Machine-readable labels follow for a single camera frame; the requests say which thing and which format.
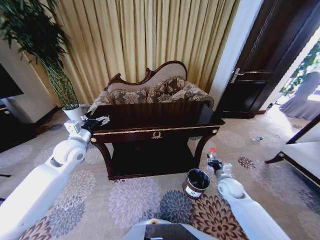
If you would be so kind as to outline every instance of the television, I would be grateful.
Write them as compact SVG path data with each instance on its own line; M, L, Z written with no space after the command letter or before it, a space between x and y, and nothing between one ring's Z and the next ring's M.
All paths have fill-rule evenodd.
M0 63L0 99L24 94Z

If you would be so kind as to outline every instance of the victorian sofa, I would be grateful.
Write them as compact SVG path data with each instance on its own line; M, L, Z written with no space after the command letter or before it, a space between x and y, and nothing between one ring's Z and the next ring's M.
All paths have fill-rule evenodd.
M212 96L187 81L186 66L180 61L168 61L154 71L147 68L145 73L145 78L137 83L124 81L120 73L115 75L88 112L94 112L99 105L176 101L202 101L211 109L214 106Z

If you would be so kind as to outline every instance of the table top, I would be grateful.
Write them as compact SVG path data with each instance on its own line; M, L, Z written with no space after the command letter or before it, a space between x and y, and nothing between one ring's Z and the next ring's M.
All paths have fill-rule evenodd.
M201 101L100 105L92 118L106 115L110 122L96 127L95 133L225 124Z

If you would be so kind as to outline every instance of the sofa armrest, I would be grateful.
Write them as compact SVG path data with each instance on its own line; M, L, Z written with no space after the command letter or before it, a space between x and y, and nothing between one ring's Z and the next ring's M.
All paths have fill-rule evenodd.
M114 105L114 102L111 100L108 91L102 91L94 100L87 112L94 112L99 105Z

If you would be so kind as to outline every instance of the bamboo plant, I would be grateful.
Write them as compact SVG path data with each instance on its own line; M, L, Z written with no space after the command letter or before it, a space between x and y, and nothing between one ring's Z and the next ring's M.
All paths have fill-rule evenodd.
M67 54L62 46L70 46L70 41L47 14L55 16L57 0L47 3L48 6L38 0L0 0L0 34L10 48L16 41L19 53L25 51L43 64L63 110L73 110L79 102L60 59Z

